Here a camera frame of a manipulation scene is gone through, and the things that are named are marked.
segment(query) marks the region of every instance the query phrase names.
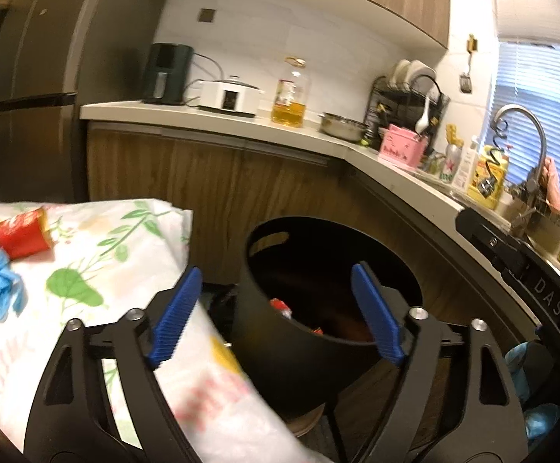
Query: white bottle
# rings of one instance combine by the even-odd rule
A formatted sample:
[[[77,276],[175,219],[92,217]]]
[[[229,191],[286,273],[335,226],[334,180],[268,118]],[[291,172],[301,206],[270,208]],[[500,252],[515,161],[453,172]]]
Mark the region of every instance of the white bottle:
[[[475,165],[479,157],[479,142],[477,136],[470,139],[470,145],[462,155],[458,171],[452,180],[452,186],[465,193],[469,189],[470,180],[475,172]]]

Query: countertop edge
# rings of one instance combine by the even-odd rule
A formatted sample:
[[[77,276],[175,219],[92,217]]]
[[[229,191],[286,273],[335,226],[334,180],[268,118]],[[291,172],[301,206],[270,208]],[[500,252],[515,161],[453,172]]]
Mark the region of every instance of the countertop edge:
[[[236,118],[199,112],[195,108],[120,101],[87,104],[81,120],[158,125],[213,134],[231,135],[309,151],[346,161],[398,196],[430,223],[454,240],[508,292],[529,318],[539,324],[526,303],[501,278],[492,264],[455,229],[455,217],[463,207],[416,177],[378,159],[375,151],[322,134],[313,128],[290,129],[264,118]]]

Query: glass bottle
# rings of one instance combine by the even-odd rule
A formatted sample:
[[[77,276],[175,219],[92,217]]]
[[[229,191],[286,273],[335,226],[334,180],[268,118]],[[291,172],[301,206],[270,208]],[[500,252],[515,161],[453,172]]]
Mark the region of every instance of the glass bottle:
[[[301,127],[310,93],[310,77],[305,70],[306,61],[296,57],[287,57],[284,61],[287,66],[278,81],[271,120],[289,127]]]

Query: red wrapper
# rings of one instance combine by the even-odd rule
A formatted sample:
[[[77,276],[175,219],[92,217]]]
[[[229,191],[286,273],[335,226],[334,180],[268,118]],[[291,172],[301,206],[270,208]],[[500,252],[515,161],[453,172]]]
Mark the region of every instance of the red wrapper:
[[[43,207],[18,214],[0,224],[0,247],[11,260],[52,248],[46,210]]]
[[[288,307],[284,301],[278,298],[273,298],[269,300],[269,304],[278,310],[284,317],[291,318],[293,316],[293,311]]]

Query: yellow detergent bottle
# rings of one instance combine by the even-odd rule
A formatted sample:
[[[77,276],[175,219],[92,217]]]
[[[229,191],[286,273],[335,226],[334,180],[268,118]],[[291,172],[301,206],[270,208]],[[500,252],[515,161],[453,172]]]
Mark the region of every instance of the yellow detergent bottle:
[[[490,155],[490,151],[494,149],[494,156],[498,160],[500,165],[497,165],[494,162]],[[479,190],[477,189],[477,184],[482,180],[489,177],[490,174],[488,173],[488,169],[486,167],[486,161],[488,161],[488,165],[492,174],[497,178],[497,185],[494,187],[494,192],[486,198],[484,197]],[[477,165],[475,167],[475,173],[473,174],[472,180],[469,185],[469,189],[467,190],[466,194],[475,200],[477,203],[487,207],[489,209],[494,210],[497,208],[498,199],[501,197],[501,193],[503,191],[503,182],[505,176],[507,175],[507,169],[509,168],[509,156],[503,153],[501,150],[494,148],[489,144],[484,146],[484,149],[479,156],[479,160],[477,161]]]

